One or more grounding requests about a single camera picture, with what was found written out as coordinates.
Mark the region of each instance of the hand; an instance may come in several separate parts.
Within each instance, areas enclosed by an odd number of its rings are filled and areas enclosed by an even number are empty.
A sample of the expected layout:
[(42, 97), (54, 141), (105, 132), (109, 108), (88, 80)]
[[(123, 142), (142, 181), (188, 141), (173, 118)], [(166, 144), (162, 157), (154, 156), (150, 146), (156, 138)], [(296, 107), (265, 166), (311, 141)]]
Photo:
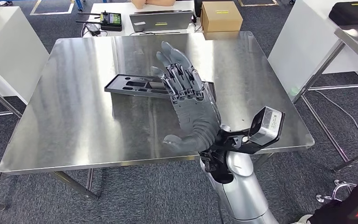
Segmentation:
[(188, 135), (182, 139), (167, 135), (164, 143), (175, 152), (207, 150), (220, 130), (220, 114), (207, 84), (202, 83), (190, 60), (168, 42), (162, 42), (163, 53), (157, 52), (167, 72), (152, 67), (171, 96), (180, 128)]
[(131, 2), (135, 5), (135, 8), (142, 9), (146, 3), (146, 0), (131, 0)]

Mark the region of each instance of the black case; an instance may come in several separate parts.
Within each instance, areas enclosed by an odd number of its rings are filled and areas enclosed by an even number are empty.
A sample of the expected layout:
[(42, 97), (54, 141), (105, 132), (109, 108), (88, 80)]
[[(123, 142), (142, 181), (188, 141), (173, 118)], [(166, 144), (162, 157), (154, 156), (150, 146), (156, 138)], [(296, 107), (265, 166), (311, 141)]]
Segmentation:
[(358, 25), (358, 1), (336, 3), (329, 18), (339, 26)]

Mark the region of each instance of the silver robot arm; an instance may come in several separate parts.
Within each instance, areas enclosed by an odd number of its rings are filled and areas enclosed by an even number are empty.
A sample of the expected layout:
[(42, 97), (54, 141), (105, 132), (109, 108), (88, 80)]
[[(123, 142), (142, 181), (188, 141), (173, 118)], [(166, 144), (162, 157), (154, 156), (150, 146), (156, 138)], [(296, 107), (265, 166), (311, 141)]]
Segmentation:
[[(205, 172), (205, 164), (200, 160)], [(227, 166), (233, 175), (229, 183), (217, 182), (206, 173), (232, 221), (238, 224), (278, 224), (268, 209), (268, 202), (253, 172), (248, 154), (227, 153)]]
[(164, 143), (176, 152), (199, 152), (202, 170), (235, 223), (277, 224), (249, 154), (279, 140), (284, 113), (264, 107), (249, 129), (231, 132), (221, 124), (216, 102), (190, 60), (167, 42), (161, 47), (157, 58), (167, 72), (151, 70), (170, 93), (180, 127), (188, 133), (167, 135)]

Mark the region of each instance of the stainless steel table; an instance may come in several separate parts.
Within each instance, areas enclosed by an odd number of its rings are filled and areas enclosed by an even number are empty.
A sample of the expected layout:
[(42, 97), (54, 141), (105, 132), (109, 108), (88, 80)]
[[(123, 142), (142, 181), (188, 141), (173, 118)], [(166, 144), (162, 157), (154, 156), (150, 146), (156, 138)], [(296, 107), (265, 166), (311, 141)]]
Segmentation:
[(315, 109), (312, 107), (311, 103), (308, 101), (308, 99), (304, 96), (304, 94), (307, 91), (319, 91), (319, 90), (333, 90), (333, 89), (346, 89), (346, 88), (358, 88), (358, 84), (350, 84), (350, 85), (336, 85), (336, 86), (318, 86), (318, 87), (312, 87), (313, 84), (316, 82), (316, 80), (323, 74), (323, 72), (327, 69), (327, 67), (331, 64), (331, 62), (337, 57), (337, 55), (341, 52), (341, 50), (344, 48), (344, 46), (350, 47), (357, 55), (358, 55), (358, 25), (353, 26), (341, 26), (336, 29), (334, 34), (339, 38), (339, 41), (336, 43), (335, 48), (329, 55), (329, 57), (326, 58), (324, 63), (321, 65), (321, 67), (316, 71), (316, 73), (309, 79), (309, 81), (306, 83), (306, 85), (301, 89), (301, 91), (297, 94), (293, 102), (295, 103), (298, 99), (302, 98), (309, 108), (309, 110), (312, 112), (313, 116), (319, 123), (319, 125), (322, 127), (323, 131), (329, 138), (329, 140), (332, 142), (334, 148), (338, 151), (341, 158), (344, 160), (344, 163), (341, 165), (333, 168), (333, 171), (340, 171), (343, 168), (350, 167), (355, 163), (358, 163), (358, 156), (349, 159), (343, 149), (339, 146), (337, 141), (334, 139), (334, 137), (331, 135), (329, 129), (326, 127), (326, 125), (323, 123), (323, 121), (320, 119), (318, 114), (316, 113)]
[(286, 113), (281, 139), (259, 153), (312, 146), (311, 134), (253, 34), (214, 38), (206, 41), (195, 33), (58, 40), (0, 171), (53, 172), (96, 199), (90, 188), (62, 171), (197, 158), (196, 152), (173, 153), (162, 144), (167, 134), (182, 134), (169, 100), (111, 96), (103, 90), (116, 74), (151, 75), (152, 65), (163, 68), (155, 57), (162, 41), (185, 52), (200, 76), (214, 82), (222, 122), (232, 130), (248, 128), (265, 105)]

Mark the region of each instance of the gray carpet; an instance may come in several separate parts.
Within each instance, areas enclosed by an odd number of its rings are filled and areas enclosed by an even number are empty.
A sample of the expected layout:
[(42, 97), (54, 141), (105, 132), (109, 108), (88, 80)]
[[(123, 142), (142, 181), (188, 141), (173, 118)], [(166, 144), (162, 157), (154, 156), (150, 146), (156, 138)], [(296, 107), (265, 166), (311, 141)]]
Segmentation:
[[(87, 0), (84, 11), (91, 3)], [(252, 31), (267, 55), (291, 9), (288, 1), (279, 3), (276, 7), (239, 7), (244, 18), (241, 29)], [(14, 5), (21, 6), (48, 51), (56, 39), (80, 35), (81, 25), (75, 24), (74, 20), (82, 18), (74, 13), (28, 16), (34, 1), (15, 1)], [(344, 73), (325, 75), (316, 85), (355, 83), (358, 83), (356, 74)], [(358, 89), (323, 93), (358, 122)], [(357, 155), (358, 130), (350, 118), (318, 93), (310, 92), (307, 97), (347, 155)], [(19, 99), (8, 100), (24, 110)], [(330, 169), (342, 162), (340, 156), (305, 104), (299, 101), (296, 107), (312, 133), (315, 145), (304, 152), (275, 154), (256, 173), (271, 211), (281, 224), (294, 222), (319, 208), (321, 204), (315, 200), (315, 195), (330, 193), (335, 179), (358, 182), (358, 164), (338, 174), (331, 173)], [(15, 116), (0, 117), (0, 158), (15, 122)], [(69, 171), (68, 174), (86, 183), (86, 170)], [(216, 194), (197, 161), (96, 169), (92, 190), (100, 195), (98, 201), (83, 198), (49, 174), (3, 175), (0, 203), (6, 203), (8, 209), (0, 212), (0, 224), (220, 223)], [(224, 211), (223, 216), (225, 223), (230, 223)]]

